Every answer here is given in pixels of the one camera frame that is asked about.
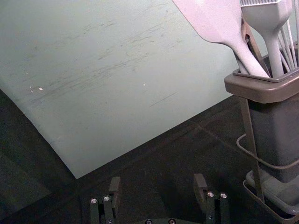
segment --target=silicone spatula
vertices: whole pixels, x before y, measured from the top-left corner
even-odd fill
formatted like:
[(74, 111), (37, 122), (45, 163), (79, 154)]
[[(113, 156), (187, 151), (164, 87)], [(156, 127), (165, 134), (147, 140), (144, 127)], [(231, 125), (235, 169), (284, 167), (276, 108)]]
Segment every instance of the silicone spatula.
[(239, 0), (172, 1), (204, 40), (230, 47), (249, 74), (269, 77), (242, 39)]

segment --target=spatula handle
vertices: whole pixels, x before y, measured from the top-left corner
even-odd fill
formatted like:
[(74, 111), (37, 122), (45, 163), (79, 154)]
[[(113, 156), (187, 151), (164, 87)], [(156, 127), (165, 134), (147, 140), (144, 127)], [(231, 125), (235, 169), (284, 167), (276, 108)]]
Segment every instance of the spatula handle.
[(247, 44), (240, 37), (239, 40), (234, 41), (233, 45), (229, 46), (234, 53), (238, 56), (248, 73), (252, 76), (260, 76), (269, 78), (265, 70), (258, 63), (258, 61), (254, 58), (250, 50), (248, 49)]
[(248, 74), (246, 68), (244, 67), (244, 65), (242, 64), (242, 62), (240, 61), (240, 59), (238, 58), (238, 56), (234, 53), (235, 55), (235, 59), (238, 63), (238, 66), (239, 66), (239, 69), (240, 69), (240, 72), (243, 73), (243, 74)]

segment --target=utensil holder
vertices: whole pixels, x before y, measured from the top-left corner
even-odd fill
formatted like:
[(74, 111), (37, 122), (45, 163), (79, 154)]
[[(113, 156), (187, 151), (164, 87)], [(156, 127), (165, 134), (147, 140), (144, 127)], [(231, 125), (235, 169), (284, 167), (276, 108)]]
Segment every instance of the utensil holder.
[[(224, 79), (227, 92), (246, 99), (256, 154), (263, 161), (286, 166), (299, 159), (299, 68), (280, 78), (253, 77), (238, 70)], [(260, 164), (281, 182), (299, 175), (299, 164), (272, 169)]]

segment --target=holder drip tray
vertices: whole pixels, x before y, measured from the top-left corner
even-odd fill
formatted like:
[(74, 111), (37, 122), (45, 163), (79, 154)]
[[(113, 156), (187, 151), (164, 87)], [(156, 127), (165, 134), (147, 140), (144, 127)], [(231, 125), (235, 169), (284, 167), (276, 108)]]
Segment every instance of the holder drip tray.
[[(260, 169), (260, 179), (264, 196), (269, 201), (288, 214), (299, 214), (299, 176), (288, 183), (282, 183)], [(247, 173), (246, 182), (255, 188), (252, 171)]]

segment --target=dark gray bracket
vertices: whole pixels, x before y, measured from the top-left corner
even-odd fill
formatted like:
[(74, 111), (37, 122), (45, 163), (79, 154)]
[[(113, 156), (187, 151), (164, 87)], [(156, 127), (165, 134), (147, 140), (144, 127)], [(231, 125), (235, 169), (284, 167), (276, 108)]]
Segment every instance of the dark gray bracket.
[(202, 213), (206, 214), (206, 224), (230, 224), (228, 196), (225, 193), (214, 194), (208, 191), (202, 174), (194, 174), (194, 193)]
[[(114, 219), (117, 216), (118, 206), (121, 196), (121, 179), (113, 177), (110, 182), (109, 195), (100, 199), (90, 199), (90, 223), (100, 224), (101, 215), (105, 216), (105, 224), (114, 224)], [(100, 212), (100, 205), (103, 205), (104, 210)]]

